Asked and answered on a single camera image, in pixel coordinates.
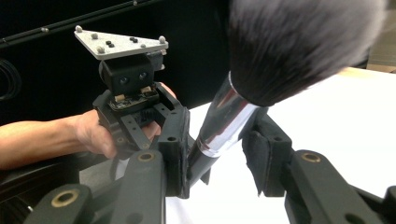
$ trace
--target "bolt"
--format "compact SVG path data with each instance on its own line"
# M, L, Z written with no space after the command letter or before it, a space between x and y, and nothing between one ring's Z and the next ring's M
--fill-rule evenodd
M134 43L138 42L138 40L135 37L130 37L129 39L132 40L132 42L134 42Z

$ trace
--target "forearm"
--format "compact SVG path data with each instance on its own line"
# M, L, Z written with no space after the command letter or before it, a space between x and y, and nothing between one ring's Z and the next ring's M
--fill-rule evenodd
M76 137L76 120L74 116L0 127L0 170L86 150Z

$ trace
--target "silver brush ferrule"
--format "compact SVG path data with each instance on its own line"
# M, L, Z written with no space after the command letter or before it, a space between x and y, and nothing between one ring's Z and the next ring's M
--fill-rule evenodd
M222 84L207 110L196 144L207 157L217 158L239 140L239 134L258 106L233 88L231 75Z

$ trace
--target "black background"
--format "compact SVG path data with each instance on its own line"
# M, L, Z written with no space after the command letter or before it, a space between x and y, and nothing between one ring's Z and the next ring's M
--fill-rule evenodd
M126 1L0 2L0 37ZM169 50L165 69L156 81L168 85L188 108L212 100L228 74L228 1L165 0L98 21L83 29L117 35L158 38ZM0 58L13 63L22 78L21 92L0 102L0 125L18 120L49 120L83 113L106 86L98 75L99 61L74 37L74 27L0 49ZM5 79L0 79L0 93Z

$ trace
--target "brush bristles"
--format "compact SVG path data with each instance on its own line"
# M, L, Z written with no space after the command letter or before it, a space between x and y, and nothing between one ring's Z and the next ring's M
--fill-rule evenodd
M381 30L385 7L383 0L233 1L233 87L269 106L358 63Z

